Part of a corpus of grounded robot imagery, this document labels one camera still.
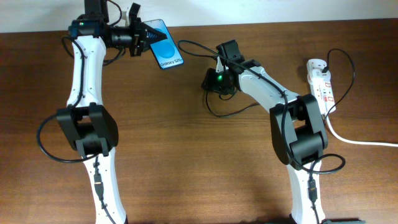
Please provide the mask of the blue Samsung Galaxy smartphone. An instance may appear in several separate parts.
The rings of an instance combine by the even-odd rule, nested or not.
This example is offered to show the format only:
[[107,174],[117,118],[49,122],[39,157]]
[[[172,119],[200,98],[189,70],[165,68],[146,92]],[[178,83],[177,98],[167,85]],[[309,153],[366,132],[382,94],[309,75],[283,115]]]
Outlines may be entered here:
[[145,21],[144,23],[167,36],[165,40],[150,45],[150,49],[160,69],[165,70],[183,65],[184,60],[164,21],[162,19],[155,19]]

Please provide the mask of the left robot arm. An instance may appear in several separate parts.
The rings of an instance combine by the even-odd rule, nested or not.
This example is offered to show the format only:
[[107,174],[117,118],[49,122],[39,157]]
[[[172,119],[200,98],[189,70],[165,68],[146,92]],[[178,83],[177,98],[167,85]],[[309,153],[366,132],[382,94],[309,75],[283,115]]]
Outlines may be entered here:
[[119,196],[115,156],[119,142],[118,126],[103,105],[102,71],[109,48],[140,56],[151,44],[166,35],[141,21],[140,5],[127,10],[126,25],[109,23],[106,1],[85,1],[85,12],[72,21],[68,39],[72,42],[73,81],[67,106],[57,111],[57,121],[71,148],[87,170],[96,223],[127,223]]

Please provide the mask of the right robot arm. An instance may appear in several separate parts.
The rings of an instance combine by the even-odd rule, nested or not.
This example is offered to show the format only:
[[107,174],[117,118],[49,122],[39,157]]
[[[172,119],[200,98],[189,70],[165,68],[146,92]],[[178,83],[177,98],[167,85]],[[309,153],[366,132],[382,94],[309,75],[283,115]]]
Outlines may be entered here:
[[203,89],[220,95],[241,91],[268,112],[274,151],[289,173],[290,217],[294,223],[321,223],[325,214],[318,188],[328,139],[315,97],[286,89],[259,62],[246,60],[235,40],[212,53],[216,67],[208,69]]

